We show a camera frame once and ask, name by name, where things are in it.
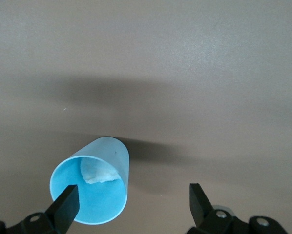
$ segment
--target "table surface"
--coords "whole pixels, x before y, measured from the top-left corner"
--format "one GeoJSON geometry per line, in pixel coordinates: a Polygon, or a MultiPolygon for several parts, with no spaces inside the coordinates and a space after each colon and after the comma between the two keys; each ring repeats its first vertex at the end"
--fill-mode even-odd
{"type": "Polygon", "coordinates": [[[101,136],[129,148],[127,205],[69,234],[185,233],[190,183],[292,234],[292,0],[0,1],[0,219],[101,136]]]}

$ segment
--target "white tissue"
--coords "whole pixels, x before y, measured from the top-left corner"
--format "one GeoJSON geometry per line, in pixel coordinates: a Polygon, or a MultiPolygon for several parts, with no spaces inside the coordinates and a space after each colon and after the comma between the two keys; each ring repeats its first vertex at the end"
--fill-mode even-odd
{"type": "Polygon", "coordinates": [[[88,184],[120,179],[119,174],[113,167],[93,158],[83,157],[80,168],[82,177],[88,184]]]}

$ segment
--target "silver screw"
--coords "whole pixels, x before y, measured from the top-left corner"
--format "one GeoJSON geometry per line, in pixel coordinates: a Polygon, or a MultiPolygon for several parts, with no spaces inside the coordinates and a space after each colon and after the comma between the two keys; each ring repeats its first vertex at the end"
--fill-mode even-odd
{"type": "Polygon", "coordinates": [[[260,224],[260,225],[262,225],[264,227],[269,225],[269,222],[264,218],[257,218],[257,222],[258,222],[258,224],[260,224]]]}
{"type": "Polygon", "coordinates": [[[216,215],[219,217],[219,218],[226,218],[226,213],[224,211],[217,211],[216,212],[216,215]]]}

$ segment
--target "cup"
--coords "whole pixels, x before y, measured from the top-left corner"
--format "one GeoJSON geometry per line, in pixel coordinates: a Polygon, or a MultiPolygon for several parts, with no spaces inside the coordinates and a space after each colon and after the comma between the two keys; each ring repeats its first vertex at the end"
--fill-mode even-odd
{"type": "Polygon", "coordinates": [[[113,137],[101,137],[61,162],[50,179],[55,200],[68,185],[79,189],[75,221],[97,225],[116,218],[127,201],[129,154],[113,137]]]}

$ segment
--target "light blue plastic cup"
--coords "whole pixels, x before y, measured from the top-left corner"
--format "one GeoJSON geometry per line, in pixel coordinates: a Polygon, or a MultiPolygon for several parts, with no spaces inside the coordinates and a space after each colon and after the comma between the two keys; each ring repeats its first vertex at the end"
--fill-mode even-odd
{"type": "Polygon", "coordinates": [[[125,145],[113,137],[101,137],[60,163],[50,179],[50,193],[55,200],[68,185],[77,184],[80,210],[75,221],[103,224],[116,218],[127,201],[129,155],[125,145]],[[81,173],[81,161],[95,167],[114,170],[118,179],[89,184],[81,173]]]}

